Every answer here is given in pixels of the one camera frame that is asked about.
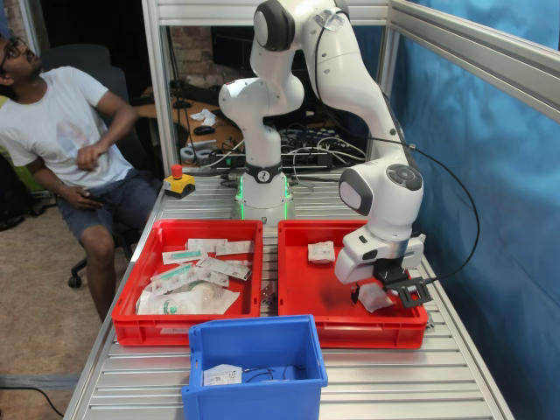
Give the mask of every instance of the man's hand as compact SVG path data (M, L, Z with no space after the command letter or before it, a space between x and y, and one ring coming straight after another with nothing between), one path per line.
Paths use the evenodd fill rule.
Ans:
M109 148L103 142L97 142L91 146L82 147L78 150L78 167L83 171L93 171L99 165L99 156L107 153Z
M91 194L79 186L64 186L59 189L59 194L64 200L80 210L96 210L103 207L103 204L99 201L89 199L88 197Z

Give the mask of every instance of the man's arm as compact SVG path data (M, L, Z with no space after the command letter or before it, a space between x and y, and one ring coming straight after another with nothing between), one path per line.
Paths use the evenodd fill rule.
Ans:
M27 168L44 188L63 197L74 207L82 210L95 210L102 207L102 203L88 199L90 193L84 188L64 184L53 171L45 166L42 158L37 158L28 164Z
M113 122L96 144L84 147L78 151L78 167L84 171L95 169L99 156L107 153L113 144L126 136L138 119L137 112L112 92L107 92L99 100L97 110L106 116L112 116Z

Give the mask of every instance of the computer mouse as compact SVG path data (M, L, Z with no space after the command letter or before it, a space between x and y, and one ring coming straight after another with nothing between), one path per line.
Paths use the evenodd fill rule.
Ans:
M194 134L197 136L204 136L205 134L212 134L216 131L214 127L210 127L208 125L201 125L194 129Z
M175 109L179 108L179 109L183 109L183 108L190 108L192 106L192 104L190 102L187 101L175 101L175 103L173 103L173 107Z

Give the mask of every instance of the denim shorts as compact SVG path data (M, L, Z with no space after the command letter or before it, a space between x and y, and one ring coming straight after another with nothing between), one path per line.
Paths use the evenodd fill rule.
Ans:
M88 190L101 199L102 208L80 210L57 197L59 211L78 240L87 228L97 225L103 225L113 234L115 221L138 231L143 230L158 196L135 169L131 169L120 181Z

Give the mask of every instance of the blue fabric backdrop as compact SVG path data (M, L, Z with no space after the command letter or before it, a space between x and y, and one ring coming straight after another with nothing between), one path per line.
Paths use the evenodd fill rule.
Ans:
M557 0L419 3L558 48ZM560 125L408 40L392 102L408 142L449 165L479 209L475 257L443 281L451 301L516 418L560 418ZM418 227L445 274L473 245L473 211L451 177L416 161L425 181Z

